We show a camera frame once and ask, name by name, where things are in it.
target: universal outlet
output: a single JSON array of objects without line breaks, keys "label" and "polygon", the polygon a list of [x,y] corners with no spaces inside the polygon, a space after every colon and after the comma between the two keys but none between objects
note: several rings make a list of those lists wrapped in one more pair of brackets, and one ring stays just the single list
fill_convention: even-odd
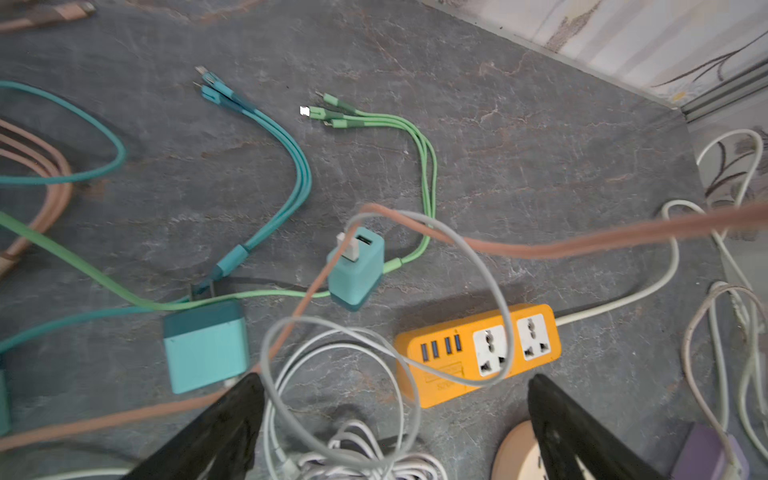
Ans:
[{"label": "universal outlet", "polygon": [[[514,305],[509,314],[515,341],[511,358],[498,310],[401,333],[395,348],[411,360],[471,380],[500,372],[506,362],[512,362],[508,376],[513,376],[560,357],[560,336],[549,305]],[[477,389],[409,368],[425,409]],[[412,399],[412,387],[401,366],[397,376],[403,393]]]}]

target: green multi-connector charging cable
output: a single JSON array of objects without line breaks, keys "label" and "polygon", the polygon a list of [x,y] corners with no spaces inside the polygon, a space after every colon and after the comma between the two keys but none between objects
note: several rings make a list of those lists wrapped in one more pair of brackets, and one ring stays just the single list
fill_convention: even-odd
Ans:
[{"label": "green multi-connector charging cable", "polygon": [[[432,143],[429,142],[429,139],[427,139],[427,137],[425,137],[413,123],[407,121],[403,117],[390,114],[369,113],[358,110],[354,105],[340,100],[331,94],[321,94],[319,92],[317,92],[317,94],[328,105],[336,107],[341,111],[329,110],[323,107],[301,107],[299,110],[301,115],[314,120],[323,120],[326,125],[334,128],[390,127],[404,130],[411,135],[411,138],[416,142],[416,147],[419,149],[419,160],[422,167],[422,203],[424,206],[424,214],[427,217],[435,218],[437,203],[437,155],[435,154],[435,148],[432,146]],[[430,157],[432,157],[431,176],[427,172]],[[411,253],[402,258],[395,258],[384,263],[384,273],[397,270],[405,263],[416,260],[422,253],[424,253],[428,245],[429,237],[425,235],[422,237],[422,241],[416,249]]]},{"label": "green multi-connector charging cable", "polygon": [[[337,119],[337,120],[345,120],[345,121],[352,122],[351,124],[347,124],[344,126],[340,123],[337,125],[334,125],[337,128],[394,127],[400,130],[408,131],[412,135],[412,137],[416,142],[417,147],[419,148],[419,156],[422,164],[422,199],[424,202],[424,210],[428,216],[434,218],[435,217],[435,186],[437,181],[436,155],[435,155],[435,150],[432,147],[432,144],[429,143],[429,140],[427,140],[427,138],[424,137],[424,135],[419,131],[419,129],[416,128],[415,125],[413,125],[411,122],[407,121],[406,119],[397,117],[395,115],[368,114],[366,112],[357,111],[356,109],[354,109],[354,107],[351,107],[350,105],[339,101],[338,99],[336,99],[331,95],[325,95],[324,99],[331,105],[334,105],[333,102],[336,102],[337,104],[340,103],[342,106],[339,106],[339,105],[335,105],[335,106],[338,106],[339,108],[344,108],[343,106],[346,106],[348,108],[348,111],[354,110],[356,112],[356,115],[346,115],[346,117],[348,118]],[[313,107],[312,109],[315,109],[315,118],[316,118],[316,116],[318,115],[317,112],[319,111],[315,107]],[[339,113],[339,112],[332,112],[332,111],[326,111],[326,112],[329,116],[333,116],[334,114]],[[365,118],[364,120],[362,120],[363,124],[354,123],[355,121],[361,121],[359,118],[363,118],[363,117]],[[427,160],[429,155],[432,156],[432,165],[433,165],[431,190],[429,188],[429,184],[427,181],[427,178],[428,178]],[[115,282],[109,276],[103,274],[101,271],[93,267],[91,264],[89,264],[88,262],[80,258],[75,253],[72,253],[70,250],[67,250],[63,246],[47,238],[45,235],[42,235],[30,229],[29,227],[24,225],[22,222],[19,222],[13,217],[2,212],[0,212],[0,226],[8,228],[14,233],[27,238],[32,243],[44,248],[50,253],[53,253],[55,256],[63,259],[64,261],[74,266],[81,272],[85,273],[86,275],[89,275],[92,279],[100,283],[102,286],[104,286],[111,292],[115,293],[119,297],[123,298],[124,300],[127,300],[129,303],[132,303],[134,305],[130,307],[118,307],[118,308],[112,308],[112,309],[106,309],[106,310],[97,310],[93,312],[79,313],[76,315],[67,316],[62,319],[44,323],[39,326],[35,326],[31,329],[27,329],[26,331],[18,333],[8,339],[0,341],[0,354],[18,345],[21,345],[22,343],[27,342],[31,339],[53,332],[54,330],[65,328],[67,326],[76,325],[79,323],[89,322],[91,320],[99,319],[99,318],[105,318],[105,317],[111,317],[111,316],[125,316],[125,315],[132,315],[132,314],[138,314],[138,313],[151,313],[155,311],[187,310],[190,308],[195,308],[198,306],[203,306],[210,303],[220,302],[222,300],[228,300],[228,299],[245,299],[245,298],[253,298],[256,296],[293,296],[293,297],[304,296],[304,292],[295,291],[295,290],[251,290],[246,292],[232,293],[230,295],[217,296],[217,297],[209,298],[205,300],[190,301],[189,297],[185,296],[184,298],[181,298],[179,300],[176,300],[175,302],[170,302],[170,303],[154,302],[152,300],[146,300],[133,294],[130,290],[126,289],[119,283]],[[396,270],[400,268],[404,263],[411,262],[416,258],[420,257],[428,244],[429,244],[429,238],[423,237],[419,246],[409,255],[403,258],[390,260],[389,262],[385,263],[384,273],[388,273],[393,270]],[[313,298],[323,298],[329,295],[330,293],[327,291],[321,292],[321,293],[315,293],[313,295]]]}]

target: patterned wallpaper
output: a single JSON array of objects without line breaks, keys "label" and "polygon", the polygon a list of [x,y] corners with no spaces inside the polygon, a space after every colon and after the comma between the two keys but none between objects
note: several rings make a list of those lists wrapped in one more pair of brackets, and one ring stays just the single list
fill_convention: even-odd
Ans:
[{"label": "patterned wallpaper", "polygon": [[768,0],[439,0],[682,105],[768,60]]}]

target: beige round object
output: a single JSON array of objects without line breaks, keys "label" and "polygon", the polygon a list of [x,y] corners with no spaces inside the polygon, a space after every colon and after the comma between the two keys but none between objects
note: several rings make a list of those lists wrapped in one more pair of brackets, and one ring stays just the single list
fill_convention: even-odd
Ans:
[{"label": "beige round object", "polygon": [[[594,480],[581,460],[578,460],[584,480]],[[547,472],[541,460],[533,424],[530,420],[514,427],[493,461],[491,480],[546,480]]]}]

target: orange power strip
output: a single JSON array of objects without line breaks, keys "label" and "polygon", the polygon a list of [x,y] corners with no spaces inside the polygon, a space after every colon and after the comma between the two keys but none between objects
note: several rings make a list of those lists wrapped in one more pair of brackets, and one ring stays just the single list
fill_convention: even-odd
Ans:
[{"label": "orange power strip", "polygon": [[[487,378],[501,371],[508,361],[512,361],[508,376],[513,376],[560,357],[562,345],[549,305],[514,305],[509,307],[509,314],[515,328],[511,359],[507,358],[499,310],[401,333],[395,338],[395,348],[411,360],[470,380]],[[409,368],[424,409],[478,388],[441,379],[414,366]],[[403,394],[413,399],[411,382],[399,364],[397,379]]]}]

